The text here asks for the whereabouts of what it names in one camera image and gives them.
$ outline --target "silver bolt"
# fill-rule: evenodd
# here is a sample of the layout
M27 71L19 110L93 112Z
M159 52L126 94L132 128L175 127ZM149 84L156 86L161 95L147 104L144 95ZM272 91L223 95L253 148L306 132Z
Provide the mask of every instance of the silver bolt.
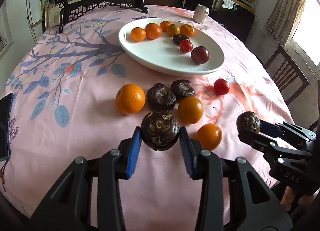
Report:
M238 157L237 161L241 164L245 164L247 162L247 160L244 157Z
M75 159L75 162L76 162L77 164L81 164L81 163L84 162L84 158L83 158L83 157L77 157L77 158Z
M111 150L111 155L117 156L117 155L119 155L119 154L120 154L120 150L119 150L119 149L113 149L113 150Z
M209 150L201 150L200 152L203 156L209 156L211 152Z

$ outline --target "dark brown water chestnut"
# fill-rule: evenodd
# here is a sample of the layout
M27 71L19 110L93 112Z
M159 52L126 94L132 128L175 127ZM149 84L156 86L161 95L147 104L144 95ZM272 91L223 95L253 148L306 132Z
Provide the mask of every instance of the dark brown water chestnut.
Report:
M179 45L182 40L188 40L188 41L190 41L189 37L187 37L187 36L185 36L185 35L183 35L183 34L175 34L175 35L173 36L173 41L174 41L174 43L175 43L176 45Z
M256 113L247 111L239 115L239 117L237 118L238 132L240 132L244 128L247 128L256 133L260 132L261 122Z
M177 142L179 129L177 119L170 112L152 111L141 123L141 137L153 150L165 151Z
M171 110L176 104L176 96L161 83L148 90L147 100L152 110Z
M171 84L170 89L178 100L195 95L195 90L193 89L192 83L187 79L179 79L174 81Z

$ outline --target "tangerine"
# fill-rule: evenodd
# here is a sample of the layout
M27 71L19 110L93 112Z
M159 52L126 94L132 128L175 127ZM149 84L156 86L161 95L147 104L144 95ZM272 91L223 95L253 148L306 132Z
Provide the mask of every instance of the tangerine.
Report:
M195 28L190 25L183 25L180 27L180 34L183 34L187 37L191 37L195 34Z
M116 95L116 107L125 114L135 114L139 112L146 102L146 95L143 89L134 84L126 84Z
M141 42L147 37L146 31L141 27L135 27L131 30L130 36L136 42Z
M157 39L160 37L160 35L162 34L162 30L161 27L159 27L157 24L155 23L149 23L146 25L146 27L144 28L146 33L147 33L147 37L151 40Z
M179 33L180 33L180 28L177 25L171 24L167 27L167 34L170 37L173 37L174 35L179 34Z
M179 118L187 124L197 123L203 115L203 104L196 97L186 97L178 106Z
M161 27L161 30L162 32L167 32L167 27L170 26L172 23L170 21L162 21L160 23L160 27Z
M201 126L197 132L196 139L200 141L203 149L216 149L222 140L221 128L216 124L206 124Z

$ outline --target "white can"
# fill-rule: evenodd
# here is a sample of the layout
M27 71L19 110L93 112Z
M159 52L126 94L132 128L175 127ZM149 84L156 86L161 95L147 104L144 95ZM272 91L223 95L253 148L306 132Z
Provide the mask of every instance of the white can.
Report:
M207 20L208 15L209 15L209 9L203 5L198 5L193 15L193 21L199 24L204 24L205 21Z

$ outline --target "floral tablecloth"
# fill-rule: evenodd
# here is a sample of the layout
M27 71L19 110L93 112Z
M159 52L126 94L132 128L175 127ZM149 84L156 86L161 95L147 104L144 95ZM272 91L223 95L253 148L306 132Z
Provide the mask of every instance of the floral tablecloth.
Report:
M279 90L260 62L211 18L199 25L192 21L192 11L148 8L145 16L138 10L107 7L67 24L62 34L57 28L47 30L8 79L2 96L10 92L15 96L10 125L12 154L4 172L6 192L2 187L1 191L28 217L74 158L101 157L131 137L141 124L150 111L148 105L130 116L116 109L114 99L124 84L137 84L147 92L155 83L170 87L179 79L140 65L120 47L120 28L146 17L192 24L220 45L224 66L212 74L189 78L204 104L204 115L197 124L187 126L187 131L194 137L202 125L218 124L223 138L214 152L231 160L246 157L269 186L275 184L263 154L241 143L236 129L237 116L248 110L271 123L292 122ZM229 82L230 92L215 96L212 85L220 77ZM162 152L142 144L135 174L131 180L120 181L127 230L194 230L201 184L186 173L178 144ZM224 189L226 222L227 183ZM96 225L95 200L92 224Z

